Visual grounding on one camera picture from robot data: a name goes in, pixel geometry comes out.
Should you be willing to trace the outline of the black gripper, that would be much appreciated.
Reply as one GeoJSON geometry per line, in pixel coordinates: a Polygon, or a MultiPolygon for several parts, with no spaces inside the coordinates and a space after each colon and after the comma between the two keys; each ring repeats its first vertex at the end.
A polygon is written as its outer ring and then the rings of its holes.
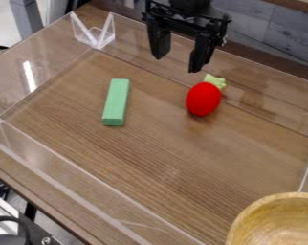
{"type": "Polygon", "coordinates": [[[152,55],[162,59],[171,50],[171,33],[196,36],[190,72],[210,62],[216,44],[227,43],[231,16],[212,6],[212,0],[146,0],[143,20],[147,24],[152,55]]]}

